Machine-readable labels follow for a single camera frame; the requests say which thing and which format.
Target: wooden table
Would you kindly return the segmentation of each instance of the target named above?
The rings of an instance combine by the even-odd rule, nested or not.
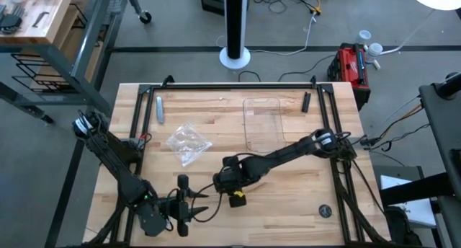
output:
[[[112,114],[110,130],[119,138],[127,138],[139,84],[121,84]],[[363,134],[359,113],[349,83],[334,83],[336,102],[344,131],[352,136]],[[322,128],[320,106],[316,92],[311,90],[309,113],[300,111],[305,90],[297,89],[234,89],[216,91],[162,90],[156,95],[164,100],[165,123],[151,115],[149,132],[153,138],[146,147],[141,177],[149,180],[157,193],[165,196],[176,187],[176,176],[189,175],[190,186],[198,191],[212,182],[212,175],[222,167],[222,158],[246,151],[243,131],[242,103],[250,97],[274,97],[280,100],[282,124],[288,143],[298,141],[316,129]],[[182,167],[181,162],[165,144],[166,139],[182,124],[190,122],[212,147],[196,161]],[[357,163],[364,172],[379,200],[370,157],[366,151],[357,150]],[[388,227],[379,208],[373,203],[364,182],[352,169],[360,210],[386,239]],[[230,208],[223,197],[219,213],[208,223],[189,224],[189,236],[179,237],[176,230],[162,232],[152,238],[144,235],[135,219],[133,246],[210,246],[210,245],[342,245],[336,196],[329,160],[304,156],[273,169],[260,182],[244,189],[247,205]],[[210,209],[198,215],[207,218],[216,208],[219,195],[212,189],[205,193],[210,198],[198,200],[197,206]],[[101,229],[115,209],[117,185],[112,175],[101,167],[94,190],[93,201],[86,225],[84,241],[90,240]],[[330,218],[322,218],[318,208],[328,204],[333,209]],[[355,230],[349,209],[348,220],[353,239]]]
[[[22,24],[12,35],[0,35],[0,44],[51,44],[63,21],[71,0],[24,0],[21,5],[25,8]],[[0,0],[6,5],[5,13],[13,10],[14,4],[10,0]],[[47,11],[37,27],[32,27],[41,12]]]

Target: red tool box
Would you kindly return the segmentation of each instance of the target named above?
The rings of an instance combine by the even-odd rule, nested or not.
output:
[[[371,91],[368,84],[363,45],[357,43],[341,44],[336,57],[328,67],[327,74],[329,81],[348,81],[352,84],[355,102],[359,110],[368,102]]]

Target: yellow tag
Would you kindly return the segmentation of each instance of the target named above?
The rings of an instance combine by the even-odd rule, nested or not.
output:
[[[243,196],[245,195],[245,194],[244,194],[243,192],[241,192],[241,191],[235,191],[233,194],[234,194],[234,195],[237,195],[239,198],[241,198],[241,197],[243,197]]]

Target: caster wheel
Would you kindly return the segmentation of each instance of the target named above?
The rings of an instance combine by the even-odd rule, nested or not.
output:
[[[139,20],[143,23],[143,24],[148,24],[151,22],[152,20],[152,16],[149,12],[147,11],[143,11],[140,15],[139,15]]]
[[[50,118],[49,116],[47,116],[47,115],[44,115],[44,116],[43,116],[42,121],[45,122],[45,123],[47,123],[47,124],[53,124],[53,123],[55,123],[55,121],[54,121],[52,118]]]

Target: floor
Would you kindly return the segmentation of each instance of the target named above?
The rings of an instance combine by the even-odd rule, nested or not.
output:
[[[215,46],[224,35],[222,17],[204,12],[200,0],[140,0],[153,16],[143,26],[127,6],[116,46]],[[288,1],[288,10],[274,14],[263,4],[248,12],[246,44],[303,45],[310,15],[300,4]],[[323,0],[323,13],[313,25],[309,45],[339,45],[354,42],[359,30],[372,33],[372,42],[398,45],[430,9],[415,0]],[[455,12],[435,12],[409,45],[461,45],[461,20]],[[276,81],[287,71],[305,71],[318,59],[332,53],[299,53],[290,57],[255,53],[247,70],[259,73],[262,81]],[[441,81],[459,71],[461,52],[402,52],[379,59],[381,70],[368,68],[372,94],[360,112],[364,130],[376,135],[392,120],[417,105],[382,121],[418,94],[418,86]],[[12,58],[0,55],[4,68],[1,80],[25,92],[10,76],[17,74]],[[310,75],[326,80],[329,61],[320,63]],[[109,62],[101,93],[113,103],[119,83],[160,82],[167,75],[180,82],[237,81],[237,73],[221,66],[217,53],[115,53]],[[291,76],[286,81],[308,81],[310,76]],[[245,76],[244,81],[255,81]],[[42,247],[63,184],[75,144],[70,130],[77,109],[84,107],[44,107],[55,125],[43,122],[0,102],[1,171],[0,246]],[[390,136],[399,136],[427,122],[423,112],[396,125]],[[421,165],[425,175],[444,171],[430,129],[409,136],[387,153],[409,166]],[[373,164],[397,165],[384,156],[371,154]],[[99,163],[85,153],[77,175],[71,202],[58,240],[59,245],[81,241]],[[433,246],[431,237],[421,237]]]

